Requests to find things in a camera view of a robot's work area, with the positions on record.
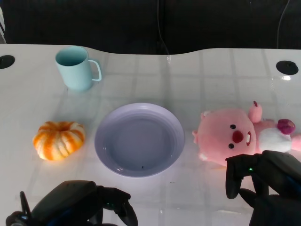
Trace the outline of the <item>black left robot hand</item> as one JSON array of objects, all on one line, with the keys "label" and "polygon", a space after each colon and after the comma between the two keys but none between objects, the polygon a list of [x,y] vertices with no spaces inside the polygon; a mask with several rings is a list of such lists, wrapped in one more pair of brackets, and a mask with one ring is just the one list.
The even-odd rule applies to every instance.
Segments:
[{"label": "black left robot hand", "polygon": [[111,210],[127,226],[138,225],[130,194],[93,181],[65,181],[31,211],[42,226],[103,226],[103,211]]}]

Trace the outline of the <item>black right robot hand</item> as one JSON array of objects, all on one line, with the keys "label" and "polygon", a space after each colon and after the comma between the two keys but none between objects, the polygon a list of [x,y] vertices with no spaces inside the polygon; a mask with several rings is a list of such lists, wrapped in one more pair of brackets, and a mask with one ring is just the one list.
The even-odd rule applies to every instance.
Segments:
[{"label": "black right robot hand", "polygon": [[301,224],[301,163],[294,156],[266,150],[226,162],[226,195],[240,195],[253,208],[251,226]]}]

